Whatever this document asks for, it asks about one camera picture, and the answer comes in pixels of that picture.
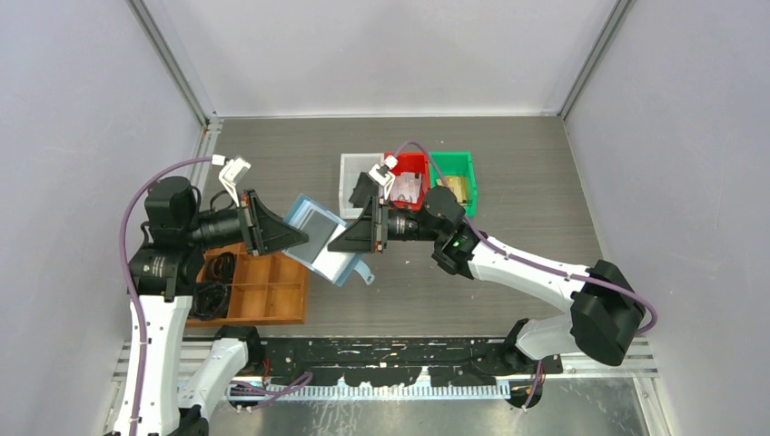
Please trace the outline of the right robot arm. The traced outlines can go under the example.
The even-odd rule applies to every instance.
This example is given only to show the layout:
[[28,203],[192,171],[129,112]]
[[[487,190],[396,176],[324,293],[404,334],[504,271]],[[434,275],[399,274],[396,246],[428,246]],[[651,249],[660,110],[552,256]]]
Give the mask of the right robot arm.
[[528,372],[548,356],[570,352],[618,366],[650,313],[613,263],[560,263],[507,246],[479,230],[446,187],[429,189],[418,211],[371,197],[328,248],[377,253],[390,241],[431,242],[431,257],[444,272],[506,285],[561,311],[543,320],[515,322],[500,350],[501,360],[514,372]]

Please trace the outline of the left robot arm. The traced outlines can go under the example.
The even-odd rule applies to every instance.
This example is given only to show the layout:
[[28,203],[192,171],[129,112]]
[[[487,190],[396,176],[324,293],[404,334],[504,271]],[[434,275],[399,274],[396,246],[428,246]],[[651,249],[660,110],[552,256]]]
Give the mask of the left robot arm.
[[254,327],[223,326],[203,364],[178,387],[183,333],[204,254],[243,243],[265,255],[309,241],[307,233],[270,211],[254,190],[239,205],[202,211],[189,179],[164,177],[140,192],[145,240],[124,273],[131,299],[132,339],[123,402],[114,435],[206,435],[214,406],[240,372],[252,375],[265,361]]

